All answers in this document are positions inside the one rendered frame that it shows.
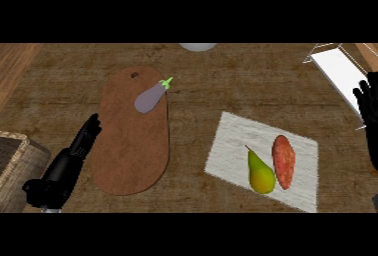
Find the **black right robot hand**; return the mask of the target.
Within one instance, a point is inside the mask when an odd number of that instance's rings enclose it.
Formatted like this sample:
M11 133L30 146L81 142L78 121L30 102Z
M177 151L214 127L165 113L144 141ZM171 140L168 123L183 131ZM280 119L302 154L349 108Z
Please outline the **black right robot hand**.
M366 79L358 82L352 94L364 124L370 162L378 170L378 72L366 74Z

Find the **pale grey round object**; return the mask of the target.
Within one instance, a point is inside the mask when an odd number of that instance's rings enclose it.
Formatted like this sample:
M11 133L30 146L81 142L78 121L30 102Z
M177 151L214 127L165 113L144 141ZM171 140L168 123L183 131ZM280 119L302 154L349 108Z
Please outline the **pale grey round object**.
M215 47L215 43L180 43L180 46L191 52L203 52Z

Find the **wicker basket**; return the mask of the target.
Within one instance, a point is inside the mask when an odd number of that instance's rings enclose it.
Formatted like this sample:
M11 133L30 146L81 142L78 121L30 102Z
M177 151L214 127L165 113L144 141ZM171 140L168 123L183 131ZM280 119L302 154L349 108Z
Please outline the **wicker basket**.
M41 177L50 156L50 150L26 135L0 131L0 213L22 212L23 183Z

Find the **purple eggplant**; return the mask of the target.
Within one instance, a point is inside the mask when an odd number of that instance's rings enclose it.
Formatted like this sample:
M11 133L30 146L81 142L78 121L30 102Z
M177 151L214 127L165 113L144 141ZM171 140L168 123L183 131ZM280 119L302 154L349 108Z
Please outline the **purple eggplant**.
M154 108L165 91L169 89L169 82L172 78L160 80L146 91L140 93L134 100L135 110L146 114Z

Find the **brown wooden cutting board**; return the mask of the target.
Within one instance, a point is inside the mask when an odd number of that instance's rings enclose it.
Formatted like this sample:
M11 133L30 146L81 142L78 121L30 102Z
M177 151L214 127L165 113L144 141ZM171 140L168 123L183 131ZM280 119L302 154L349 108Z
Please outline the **brown wooden cutting board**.
M110 195L131 195L159 180L169 158L166 96L146 114L134 107L137 96L163 79L147 66L119 70L103 86L101 131L91 148L94 184Z

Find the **green yellow pear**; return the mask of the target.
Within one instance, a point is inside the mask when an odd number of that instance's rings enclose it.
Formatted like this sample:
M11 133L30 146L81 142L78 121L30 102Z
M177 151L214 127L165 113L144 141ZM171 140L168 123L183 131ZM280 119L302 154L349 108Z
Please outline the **green yellow pear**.
M252 190L259 194L268 194L274 190L274 173L255 152L247 148L247 180Z

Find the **orange sweet potato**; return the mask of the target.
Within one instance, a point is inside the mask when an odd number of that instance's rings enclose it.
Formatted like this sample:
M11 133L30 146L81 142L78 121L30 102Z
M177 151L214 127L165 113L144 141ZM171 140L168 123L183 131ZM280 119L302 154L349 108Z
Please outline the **orange sweet potato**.
M274 138L271 146L273 166L277 181L283 190L290 187L295 166L295 151L283 135Z

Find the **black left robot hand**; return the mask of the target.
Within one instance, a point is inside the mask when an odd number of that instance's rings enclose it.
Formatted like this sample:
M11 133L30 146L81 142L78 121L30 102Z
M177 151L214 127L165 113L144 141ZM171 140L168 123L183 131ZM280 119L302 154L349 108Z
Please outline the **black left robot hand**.
M101 131L98 114L94 113L72 140L67 148L56 155L39 179L29 179L22 186L26 203L35 208L61 208L76 184L84 160L95 137Z

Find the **white cloth placemat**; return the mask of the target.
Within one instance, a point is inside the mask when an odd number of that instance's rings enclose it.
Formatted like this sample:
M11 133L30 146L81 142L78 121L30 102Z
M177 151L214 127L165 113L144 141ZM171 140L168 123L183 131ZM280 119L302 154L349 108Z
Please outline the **white cloth placemat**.
M247 150L252 150L273 168L271 146L279 135L295 152L292 183L286 190L274 185L264 197L304 212L317 212L318 146L317 142L286 130L222 112L203 171L227 183L252 191L247 180Z

